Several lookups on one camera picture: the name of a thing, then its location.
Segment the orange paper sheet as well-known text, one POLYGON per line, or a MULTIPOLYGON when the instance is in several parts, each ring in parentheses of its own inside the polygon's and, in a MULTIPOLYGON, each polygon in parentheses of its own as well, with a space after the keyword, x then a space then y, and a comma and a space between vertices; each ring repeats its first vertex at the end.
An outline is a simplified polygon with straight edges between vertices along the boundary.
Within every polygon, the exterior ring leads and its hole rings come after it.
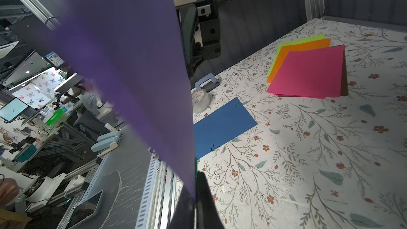
POLYGON ((325 35, 317 35, 280 43, 270 67, 266 82, 272 83, 288 56, 297 56, 299 53, 328 48, 330 45, 331 39, 326 38, 325 35))

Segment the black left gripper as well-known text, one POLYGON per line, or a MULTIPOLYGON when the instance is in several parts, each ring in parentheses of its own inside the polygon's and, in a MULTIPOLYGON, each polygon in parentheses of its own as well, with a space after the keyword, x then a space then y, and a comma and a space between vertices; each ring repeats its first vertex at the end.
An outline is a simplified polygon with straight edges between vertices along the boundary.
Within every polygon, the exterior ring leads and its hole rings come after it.
POLYGON ((181 38, 188 77, 206 60, 221 54, 218 2, 204 0, 178 7, 181 38))

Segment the brown paper sheet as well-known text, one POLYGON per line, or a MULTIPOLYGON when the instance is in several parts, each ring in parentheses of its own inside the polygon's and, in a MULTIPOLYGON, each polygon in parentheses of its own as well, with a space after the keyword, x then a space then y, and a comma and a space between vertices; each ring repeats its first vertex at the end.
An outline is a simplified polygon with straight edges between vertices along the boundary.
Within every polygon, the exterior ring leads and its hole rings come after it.
POLYGON ((348 78, 347 78, 347 63, 345 50, 343 51, 343 61, 342 61, 342 75, 341 75, 341 92, 340 96, 348 96, 348 78))

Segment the magenta paper sheet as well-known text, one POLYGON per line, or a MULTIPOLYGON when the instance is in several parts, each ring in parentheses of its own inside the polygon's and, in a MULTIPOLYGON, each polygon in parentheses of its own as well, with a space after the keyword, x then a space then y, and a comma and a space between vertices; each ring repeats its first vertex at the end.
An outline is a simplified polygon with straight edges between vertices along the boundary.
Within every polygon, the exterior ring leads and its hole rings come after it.
POLYGON ((341 45, 288 56, 267 92, 318 99, 340 97, 344 50, 341 45))

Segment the blue paper sheet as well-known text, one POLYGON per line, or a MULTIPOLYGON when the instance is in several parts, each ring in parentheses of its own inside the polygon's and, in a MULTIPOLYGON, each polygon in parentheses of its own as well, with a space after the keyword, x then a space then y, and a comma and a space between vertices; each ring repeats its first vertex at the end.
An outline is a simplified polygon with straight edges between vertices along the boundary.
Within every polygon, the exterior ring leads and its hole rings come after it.
POLYGON ((258 123, 238 98, 194 124, 196 158, 200 159, 214 149, 230 142, 255 127, 258 123))

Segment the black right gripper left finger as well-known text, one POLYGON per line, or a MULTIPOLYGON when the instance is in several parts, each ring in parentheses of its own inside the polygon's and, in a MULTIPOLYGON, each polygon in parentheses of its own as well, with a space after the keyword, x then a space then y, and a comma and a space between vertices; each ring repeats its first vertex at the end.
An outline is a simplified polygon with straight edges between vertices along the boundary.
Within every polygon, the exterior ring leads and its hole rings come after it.
POLYGON ((183 187, 167 229, 194 229, 194 222, 195 200, 186 188, 183 187))

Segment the purple paper sheet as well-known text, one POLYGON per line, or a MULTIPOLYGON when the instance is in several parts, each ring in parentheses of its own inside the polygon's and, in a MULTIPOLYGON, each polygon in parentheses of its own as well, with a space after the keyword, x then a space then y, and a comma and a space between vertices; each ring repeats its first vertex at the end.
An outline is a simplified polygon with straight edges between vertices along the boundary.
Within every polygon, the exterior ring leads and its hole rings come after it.
POLYGON ((158 151, 190 194, 195 144, 190 80, 173 0, 38 0, 55 30, 38 32, 38 52, 55 52, 158 151))

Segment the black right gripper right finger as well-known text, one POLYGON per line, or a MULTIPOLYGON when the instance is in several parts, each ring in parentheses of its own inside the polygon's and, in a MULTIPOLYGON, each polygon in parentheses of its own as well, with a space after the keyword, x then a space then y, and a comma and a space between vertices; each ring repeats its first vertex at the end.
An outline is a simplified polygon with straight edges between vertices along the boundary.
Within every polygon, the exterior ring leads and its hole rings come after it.
POLYGON ((198 171, 196 178, 196 228, 223 229, 205 174, 198 171))

